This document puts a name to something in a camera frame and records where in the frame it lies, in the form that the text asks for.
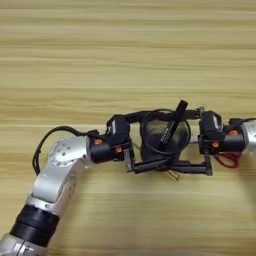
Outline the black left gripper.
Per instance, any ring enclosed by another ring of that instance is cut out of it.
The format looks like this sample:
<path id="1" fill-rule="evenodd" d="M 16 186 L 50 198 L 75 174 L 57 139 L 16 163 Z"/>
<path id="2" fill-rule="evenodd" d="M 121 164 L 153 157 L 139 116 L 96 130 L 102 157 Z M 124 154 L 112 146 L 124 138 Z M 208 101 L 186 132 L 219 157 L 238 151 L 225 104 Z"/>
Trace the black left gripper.
<path id="1" fill-rule="evenodd" d="M 141 122 L 143 118 L 149 114 L 149 111 L 138 111 L 125 115 L 128 123 Z M 91 159 L 94 163 L 104 163 L 109 161 L 123 161 L 125 150 L 125 166 L 128 172 L 140 174 L 152 170 L 162 170 L 169 162 L 168 158 L 160 158 L 157 160 L 150 160 L 146 162 L 135 162 L 134 153 L 128 148 L 131 146 L 130 142 L 117 144 L 111 146 L 107 142 L 99 139 L 93 140 L 90 146 Z"/>

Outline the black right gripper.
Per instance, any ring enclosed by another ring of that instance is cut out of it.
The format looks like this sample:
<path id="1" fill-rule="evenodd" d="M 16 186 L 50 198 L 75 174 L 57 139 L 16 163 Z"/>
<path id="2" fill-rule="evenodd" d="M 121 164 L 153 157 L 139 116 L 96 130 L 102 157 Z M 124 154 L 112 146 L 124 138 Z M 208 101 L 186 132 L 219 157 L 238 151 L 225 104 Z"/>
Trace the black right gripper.
<path id="1" fill-rule="evenodd" d="M 186 110 L 186 119 L 200 119 L 204 112 L 203 107 L 195 110 Z M 199 150 L 204 156 L 202 163 L 191 163 L 190 161 L 180 160 L 180 153 L 168 153 L 168 168 L 183 174 L 204 174 L 212 175 L 213 169 L 210 155 L 217 155 L 224 152 L 242 152 L 245 149 L 244 137 L 241 134 L 236 136 L 224 135 L 218 138 L 199 137 Z"/>

